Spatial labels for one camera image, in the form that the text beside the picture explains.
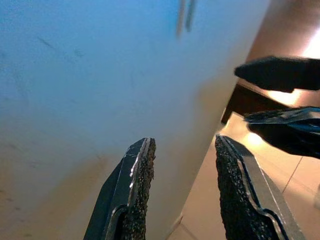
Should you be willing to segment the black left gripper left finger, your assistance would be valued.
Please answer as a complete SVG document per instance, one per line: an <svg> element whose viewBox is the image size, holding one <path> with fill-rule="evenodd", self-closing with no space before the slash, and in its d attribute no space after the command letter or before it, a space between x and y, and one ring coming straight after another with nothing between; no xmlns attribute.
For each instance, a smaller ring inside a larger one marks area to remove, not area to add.
<svg viewBox="0 0 320 240"><path fill-rule="evenodd" d="M133 143L102 185L85 240L144 240L156 141Z"/></svg>

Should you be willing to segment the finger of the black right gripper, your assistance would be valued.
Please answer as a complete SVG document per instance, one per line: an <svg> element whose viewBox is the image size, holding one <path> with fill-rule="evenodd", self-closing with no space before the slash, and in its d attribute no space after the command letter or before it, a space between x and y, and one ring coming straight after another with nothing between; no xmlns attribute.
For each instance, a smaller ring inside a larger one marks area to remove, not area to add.
<svg viewBox="0 0 320 240"><path fill-rule="evenodd" d="M234 75L268 91L292 93L320 89L320 60L267 56L237 66Z"/></svg>
<svg viewBox="0 0 320 240"><path fill-rule="evenodd" d="M247 128L292 155L320 157L320 108L305 106L260 111L244 117Z"/></svg>

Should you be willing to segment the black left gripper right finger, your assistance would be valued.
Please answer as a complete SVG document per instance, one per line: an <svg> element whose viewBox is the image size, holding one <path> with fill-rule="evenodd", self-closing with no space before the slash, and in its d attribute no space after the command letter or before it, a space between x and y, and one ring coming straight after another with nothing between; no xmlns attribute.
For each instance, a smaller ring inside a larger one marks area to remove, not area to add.
<svg viewBox="0 0 320 240"><path fill-rule="evenodd" d="M228 240L303 240L283 194L241 143L215 137L220 214Z"/></svg>

